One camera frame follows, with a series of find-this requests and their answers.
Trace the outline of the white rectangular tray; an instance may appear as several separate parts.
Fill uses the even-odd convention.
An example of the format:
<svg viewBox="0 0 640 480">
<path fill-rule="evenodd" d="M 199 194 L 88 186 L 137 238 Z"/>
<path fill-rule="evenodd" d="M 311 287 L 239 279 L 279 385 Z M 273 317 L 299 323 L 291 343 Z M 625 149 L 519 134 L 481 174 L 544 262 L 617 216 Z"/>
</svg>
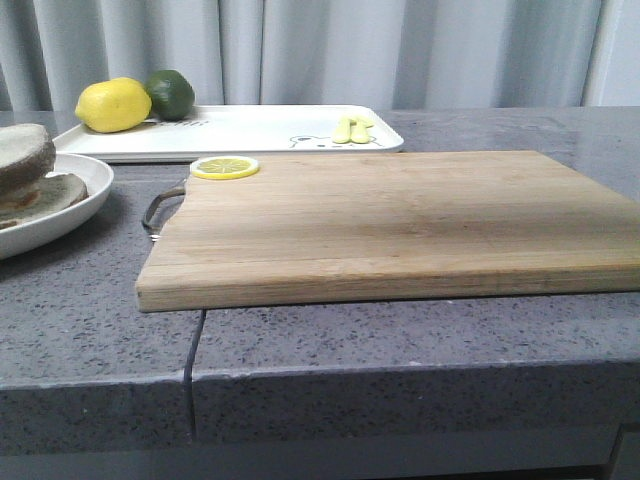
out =
<svg viewBox="0 0 640 480">
<path fill-rule="evenodd" d="M 343 118 L 361 119 L 370 141 L 335 143 Z M 77 125 L 54 139 L 57 151 L 108 163 L 189 163 L 208 155 L 301 152 L 395 152 L 404 139 L 374 111 L 356 105 L 196 106 L 180 121 L 148 119 L 102 134 Z"/>
</svg>

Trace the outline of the bottom bread slice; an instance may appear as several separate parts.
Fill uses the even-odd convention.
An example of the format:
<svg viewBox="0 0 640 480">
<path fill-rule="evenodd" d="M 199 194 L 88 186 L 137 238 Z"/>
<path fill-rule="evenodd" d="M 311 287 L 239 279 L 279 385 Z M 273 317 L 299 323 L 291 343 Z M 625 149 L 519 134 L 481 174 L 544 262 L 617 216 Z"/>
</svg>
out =
<svg viewBox="0 0 640 480">
<path fill-rule="evenodd" d="M 28 208 L 19 211 L 1 210 L 1 229 L 6 229 L 58 213 L 88 196 L 85 182 L 75 174 L 65 173 L 38 180 L 34 187 L 40 196 Z"/>
</svg>

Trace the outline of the wooden cutting board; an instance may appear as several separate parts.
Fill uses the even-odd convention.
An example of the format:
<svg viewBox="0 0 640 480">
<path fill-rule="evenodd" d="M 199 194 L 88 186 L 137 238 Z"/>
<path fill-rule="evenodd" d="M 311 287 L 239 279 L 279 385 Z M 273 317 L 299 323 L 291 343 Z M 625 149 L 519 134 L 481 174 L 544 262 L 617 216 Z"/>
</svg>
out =
<svg viewBox="0 0 640 480">
<path fill-rule="evenodd" d="M 639 206 L 534 151 L 265 156 L 192 177 L 142 311 L 632 291 Z"/>
</svg>

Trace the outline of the light green plastic fork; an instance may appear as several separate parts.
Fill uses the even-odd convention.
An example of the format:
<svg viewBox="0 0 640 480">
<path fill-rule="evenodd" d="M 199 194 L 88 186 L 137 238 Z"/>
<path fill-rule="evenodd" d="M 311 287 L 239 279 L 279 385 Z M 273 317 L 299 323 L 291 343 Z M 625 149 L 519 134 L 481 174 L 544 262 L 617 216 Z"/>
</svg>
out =
<svg viewBox="0 0 640 480">
<path fill-rule="evenodd" d="M 342 116 L 333 130 L 331 140 L 336 144 L 357 143 L 361 122 L 358 117 Z"/>
</svg>

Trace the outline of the light green plastic spoon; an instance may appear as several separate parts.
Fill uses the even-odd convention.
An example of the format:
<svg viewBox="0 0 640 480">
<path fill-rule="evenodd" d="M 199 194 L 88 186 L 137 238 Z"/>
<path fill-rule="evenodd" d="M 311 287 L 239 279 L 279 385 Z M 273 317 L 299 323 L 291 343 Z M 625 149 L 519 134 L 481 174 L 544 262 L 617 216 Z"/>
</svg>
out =
<svg viewBox="0 0 640 480">
<path fill-rule="evenodd" d="M 356 144 L 367 144 L 371 141 L 369 129 L 373 121 L 364 116 L 354 116 L 350 119 L 350 141 Z"/>
</svg>

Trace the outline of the yellow lemon slice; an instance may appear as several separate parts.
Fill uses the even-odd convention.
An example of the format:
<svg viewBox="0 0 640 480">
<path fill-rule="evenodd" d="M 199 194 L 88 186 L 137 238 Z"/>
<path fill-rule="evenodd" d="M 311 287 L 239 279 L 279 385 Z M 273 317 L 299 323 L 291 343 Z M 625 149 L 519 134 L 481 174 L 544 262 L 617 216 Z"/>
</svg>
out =
<svg viewBox="0 0 640 480">
<path fill-rule="evenodd" d="M 190 165 L 192 176 L 208 180 L 232 180 L 257 173 L 258 160 L 246 156 L 212 156 L 200 158 Z"/>
</svg>

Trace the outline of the grey curtain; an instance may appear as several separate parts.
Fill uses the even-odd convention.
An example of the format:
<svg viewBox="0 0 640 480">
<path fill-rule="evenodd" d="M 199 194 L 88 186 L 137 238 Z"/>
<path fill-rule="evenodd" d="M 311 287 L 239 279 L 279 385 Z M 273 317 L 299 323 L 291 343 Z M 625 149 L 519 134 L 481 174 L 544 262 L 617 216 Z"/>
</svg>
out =
<svg viewBox="0 0 640 480">
<path fill-rule="evenodd" d="M 5 1 L 1 106 L 180 71 L 202 104 L 635 106 L 635 1 Z"/>
</svg>

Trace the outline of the green lime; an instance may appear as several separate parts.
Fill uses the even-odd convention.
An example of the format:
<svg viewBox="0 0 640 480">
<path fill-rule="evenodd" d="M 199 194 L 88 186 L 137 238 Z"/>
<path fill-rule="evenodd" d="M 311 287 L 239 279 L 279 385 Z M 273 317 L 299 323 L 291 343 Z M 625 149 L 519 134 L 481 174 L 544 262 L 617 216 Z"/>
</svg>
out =
<svg viewBox="0 0 640 480">
<path fill-rule="evenodd" d="M 195 102 L 195 92 L 186 78 L 176 70 L 153 72 L 145 83 L 152 101 L 152 111 L 161 120 L 177 121 L 188 116 Z"/>
</svg>

